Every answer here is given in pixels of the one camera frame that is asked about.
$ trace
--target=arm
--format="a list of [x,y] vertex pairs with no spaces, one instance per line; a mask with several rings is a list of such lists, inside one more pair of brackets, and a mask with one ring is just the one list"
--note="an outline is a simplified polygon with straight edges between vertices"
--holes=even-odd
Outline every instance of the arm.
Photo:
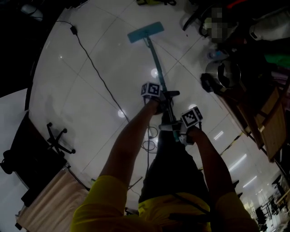
[[227,166],[206,134],[194,127],[188,135],[197,143],[212,200],[216,203],[221,196],[235,192]]
[[138,155],[151,117],[158,102],[149,101],[118,136],[100,176],[109,175],[129,187],[136,156]]

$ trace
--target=white wall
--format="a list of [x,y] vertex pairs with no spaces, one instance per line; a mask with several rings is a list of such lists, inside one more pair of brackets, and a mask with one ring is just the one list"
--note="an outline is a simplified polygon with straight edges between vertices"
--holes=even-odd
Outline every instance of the white wall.
[[[0,98],[0,162],[10,149],[16,131],[25,115],[26,90]],[[15,215],[23,207],[21,197],[26,187],[16,174],[8,175],[0,168],[0,232],[18,232]]]

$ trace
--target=mop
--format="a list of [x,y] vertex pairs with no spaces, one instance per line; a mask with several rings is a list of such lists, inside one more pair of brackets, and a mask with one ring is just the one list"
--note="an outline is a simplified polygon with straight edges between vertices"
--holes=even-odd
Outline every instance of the mop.
[[[153,55],[153,59],[154,59],[154,62],[156,64],[156,69],[157,69],[157,72],[158,72],[158,78],[159,78],[159,82],[162,86],[162,90],[163,92],[167,92],[167,88],[166,88],[166,85],[165,85],[165,81],[164,81],[164,77],[163,77],[163,74],[162,74],[162,69],[161,69],[161,65],[160,65],[160,62],[159,62],[159,59],[157,57],[157,54],[155,52],[155,49],[154,49],[154,46],[152,44],[152,41],[150,39],[149,36],[153,35],[153,34],[156,34],[156,33],[159,33],[159,32],[162,32],[164,31],[164,28],[162,26],[162,24],[160,22],[157,22],[157,23],[153,23],[151,25],[148,25],[148,26],[145,26],[141,29],[138,29],[136,31],[133,31],[131,33],[128,34],[128,37],[129,37],[129,40],[131,43],[134,43],[140,39],[143,39],[145,42],[147,42],[147,46],[150,48],[151,52],[152,52],[152,55]],[[168,109],[168,112],[169,112],[169,117],[170,117],[170,122],[172,124],[176,123],[176,118],[173,114],[173,110],[172,110],[172,106],[171,106],[171,102],[170,102],[170,99],[167,100],[167,109]],[[177,134],[176,131],[173,131],[173,135],[174,135],[174,138],[175,138],[175,141],[178,142],[179,141],[179,136]]]

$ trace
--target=yellow shirt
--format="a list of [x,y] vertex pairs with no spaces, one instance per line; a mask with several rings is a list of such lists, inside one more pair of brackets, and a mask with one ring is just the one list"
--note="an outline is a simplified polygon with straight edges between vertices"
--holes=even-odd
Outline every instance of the yellow shirt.
[[[179,193],[179,196],[209,211],[209,206],[202,199],[189,193]],[[99,177],[83,205],[75,211],[71,232],[162,232],[162,228],[175,229],[179,225],[179,222],[168,219],[171,213],[204,214],[194,206],[166,195],[140,203],[139,216],[124,216],[126,198],[127,188],[121,181],[112,176]],[[259,231],[235,193],[221,197],[216,211],[223,231]],[[209,223],[203,224],[201,230],[210,232]]]

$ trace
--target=leg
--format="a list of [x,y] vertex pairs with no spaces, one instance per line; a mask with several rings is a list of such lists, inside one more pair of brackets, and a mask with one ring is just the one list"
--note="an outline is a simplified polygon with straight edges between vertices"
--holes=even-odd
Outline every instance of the leg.
[[[168,114],[164,113],[162,123],[166,123],[168,119]],[[139,202],[182,192],[207,200],[208,191],[203,174],[198,170],[192,156],[186,152],[183,144],[174,141],[171,131],[161,131],[157,155],[144,180]]]

